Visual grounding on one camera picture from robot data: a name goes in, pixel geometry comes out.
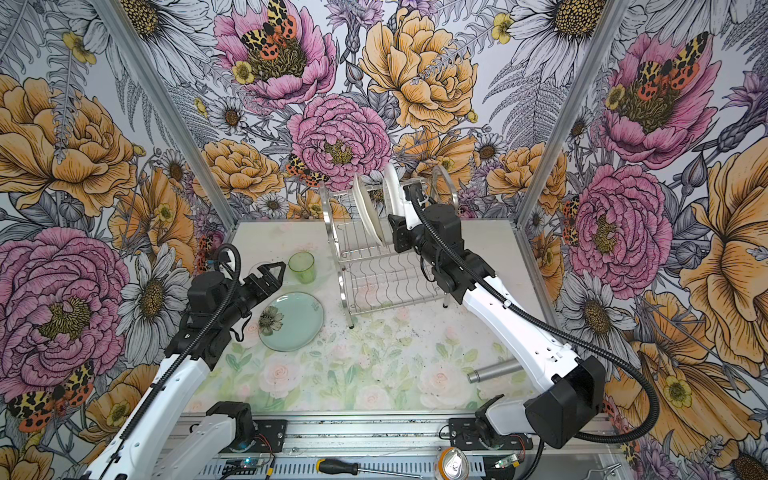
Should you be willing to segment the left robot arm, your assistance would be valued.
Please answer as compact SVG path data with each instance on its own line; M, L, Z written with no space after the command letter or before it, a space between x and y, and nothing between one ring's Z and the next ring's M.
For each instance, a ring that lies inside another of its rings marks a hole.
M84 479L192 479L218 453L246 450L256 438L251 408L219 401L170 453L161 453L184 409L222 359L233 328L278 292L283 262L267 263L246 278L224 268L196 277L178 333L155 378L115 438L82 473Z

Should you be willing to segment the aluminium front rail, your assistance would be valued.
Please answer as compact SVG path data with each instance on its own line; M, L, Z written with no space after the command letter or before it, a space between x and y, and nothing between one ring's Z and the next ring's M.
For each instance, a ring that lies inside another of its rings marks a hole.
M475 418L469 412L280 412L277 414L255 414L252 420L282 419L288 422L283 451L279 457L395 457L431 455L449 447L450 442L441 439L439 432L447 426L450 418ZM184 414L171 427L169 436L159 443L154 454L143 453L139 461L150 466L166 457L181 453L187 446L203 445L203 458L210 461L217 456L243 456L252 453L232 452L226 446L229 438L223 435L225 424L220 422L211 427L203 423L207 419L201 414ZM521 426L512 434L525 434L533 440L533 453L537 437ZM466 451L479 454L489 451L493 454L509 453L503 450Z

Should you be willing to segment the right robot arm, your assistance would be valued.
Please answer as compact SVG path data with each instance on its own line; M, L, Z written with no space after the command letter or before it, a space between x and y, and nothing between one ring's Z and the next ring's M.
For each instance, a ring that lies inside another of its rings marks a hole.
M497 396L477 410L481 438L493 442L511 434L535 434L553 448L574 438L599 413L602 364L579 357L545 326L525 319L490 265L465 248L461 221L451 206L423 208L400 200L388 222L396 251L414 250L430 266L437 286L496 334L535 388L527 400Z

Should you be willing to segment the green glass tumbler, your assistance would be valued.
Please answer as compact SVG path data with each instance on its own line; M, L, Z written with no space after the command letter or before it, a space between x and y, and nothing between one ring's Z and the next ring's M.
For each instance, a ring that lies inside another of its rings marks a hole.
M311 284L316 279L315 257L308 251L294 253L289 258L288 268L301 284Z

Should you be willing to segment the green circuit board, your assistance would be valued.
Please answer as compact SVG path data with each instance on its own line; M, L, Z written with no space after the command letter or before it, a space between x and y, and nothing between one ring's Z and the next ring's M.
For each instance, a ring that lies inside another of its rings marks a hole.
M262 467L267 466L270 463L269 460L246 458L237 463L227 463L222 471L222 477L228 477L231 475L253 474Z

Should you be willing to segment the clear faceted glass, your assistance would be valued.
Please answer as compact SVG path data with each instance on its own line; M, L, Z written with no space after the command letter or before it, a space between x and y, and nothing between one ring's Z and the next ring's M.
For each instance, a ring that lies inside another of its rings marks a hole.
M251 266L251 267L250 267L250 269L248 270L248 274L249 274L249 275L253 274L253 275L255 275L257 278L260 278L260 277L262 277L262 276L263 276L263 275L264 275L266 272L268 272L268 271L269 271L269 267L268 267L268 265L269 265L269 263L268 263L268 262L262 262L262 263L259 263L259 264L256 264L256 265L253 265L253 266Z

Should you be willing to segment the pale green plate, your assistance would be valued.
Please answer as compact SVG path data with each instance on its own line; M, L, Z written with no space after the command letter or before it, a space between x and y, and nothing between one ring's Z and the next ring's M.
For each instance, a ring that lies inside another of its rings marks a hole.
M266 306L258 319L261 342L277 352L293 352L310 344L324 325L321 303L304 292L290 292Z

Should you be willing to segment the steel two-tier dish rack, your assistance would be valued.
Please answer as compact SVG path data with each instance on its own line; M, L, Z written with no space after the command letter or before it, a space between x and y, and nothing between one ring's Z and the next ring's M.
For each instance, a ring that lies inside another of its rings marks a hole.
M383 246L378 246L364 230L352 188L339 192L331 192L326 186L319 188L328 243L338 272L341 304L349 328L355 327L355 321L362 314L434 300L441 300L443 307L450 304L449 296L425 279L416 253L394 250L382 180L374 185L361 181L378 212Z

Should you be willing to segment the cream white plate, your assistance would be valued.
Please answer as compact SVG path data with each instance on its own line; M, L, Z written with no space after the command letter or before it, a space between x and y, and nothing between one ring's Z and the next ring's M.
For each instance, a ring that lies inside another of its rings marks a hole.
M383 230L378 212L371 201L365 185L358 176L353 180L352 193L364 230L378 246L383 246Z

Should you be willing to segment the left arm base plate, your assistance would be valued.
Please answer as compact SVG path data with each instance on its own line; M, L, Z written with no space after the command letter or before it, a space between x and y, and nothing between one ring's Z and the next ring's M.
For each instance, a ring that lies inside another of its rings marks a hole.
M229 449L236 453L281 453L288 422L282 419L236 422L235 439Z

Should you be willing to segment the grey metal cylinder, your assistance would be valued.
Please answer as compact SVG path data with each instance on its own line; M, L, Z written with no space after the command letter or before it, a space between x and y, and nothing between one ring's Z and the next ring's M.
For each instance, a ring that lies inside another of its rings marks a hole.
M467 374L470 384L489 381L505 375L511 375L522 371L523 366L516 359L510 359L487 367L472 370Z

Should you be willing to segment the black yellow screwdriver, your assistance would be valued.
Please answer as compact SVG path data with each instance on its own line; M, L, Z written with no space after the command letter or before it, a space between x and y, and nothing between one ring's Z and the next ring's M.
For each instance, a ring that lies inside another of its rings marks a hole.
M383 476L397 477L397 478L421 479L421 476L418 474L369 469L369 468L364 468L360 463L348 462L348 461L344 461L337 458L325 458L325 459L318 460L316 462L316 471L318 473L327 474L327 475L346 474L346 475L358 476L359 474L364 473L364 474L383 475Z

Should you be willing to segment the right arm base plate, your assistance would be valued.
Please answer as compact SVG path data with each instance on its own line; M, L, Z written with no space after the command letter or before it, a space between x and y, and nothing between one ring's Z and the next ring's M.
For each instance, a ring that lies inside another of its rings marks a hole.
M475 418L450 418L447 426L440 430L441 439L465 451L503 450L529 451L534 448L533 440L525 434L498 436L478 426Z

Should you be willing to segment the roll of tape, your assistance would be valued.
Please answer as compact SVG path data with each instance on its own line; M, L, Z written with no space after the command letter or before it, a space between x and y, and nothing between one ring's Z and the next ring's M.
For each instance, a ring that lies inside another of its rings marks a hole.
M448 447L437 454L433 468L435 480L467 480L469 474L469 460L462 450Z

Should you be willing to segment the white patterned plate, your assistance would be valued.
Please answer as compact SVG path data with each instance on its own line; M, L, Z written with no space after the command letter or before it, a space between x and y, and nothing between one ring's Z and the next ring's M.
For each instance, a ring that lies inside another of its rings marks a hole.
M387 214L405 216L405 192L395 167L387 164L382 170L382 190Z

